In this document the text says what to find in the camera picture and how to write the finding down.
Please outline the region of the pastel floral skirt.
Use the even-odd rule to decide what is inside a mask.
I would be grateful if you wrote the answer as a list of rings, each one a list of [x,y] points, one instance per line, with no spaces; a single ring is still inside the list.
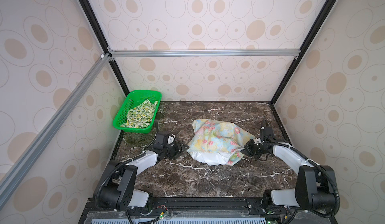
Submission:
[[[194,120],[194,136],[187,152],[196,161],[210,166],[229,165],[239,162],[241,151],[256,137],[234,123],[211,119]]]

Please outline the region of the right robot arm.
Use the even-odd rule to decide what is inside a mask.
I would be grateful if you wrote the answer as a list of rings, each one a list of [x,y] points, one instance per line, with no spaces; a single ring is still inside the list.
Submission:
[[[297,175],[295,188],[265,191],[262,200],[264,208],[287,206],[307,210],[323,218],[338,213],[340,194],[334,170],[306,157],[285,139],[276,138],[272,128],[262,127],[260,138],[249,140],[241,152],[256,160],[263,154],[274,155]]]

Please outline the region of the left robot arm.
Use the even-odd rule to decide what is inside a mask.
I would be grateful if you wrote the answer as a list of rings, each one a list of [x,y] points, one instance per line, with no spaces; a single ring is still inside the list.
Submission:
[[[156,133],[139,155],[125,161],[110,161],[93,194],[99,210],[125,211],[129,208],[151,212],[153,195],[135,189],[136,177],[163,159],[175,160],[189,149],[171,133]]]

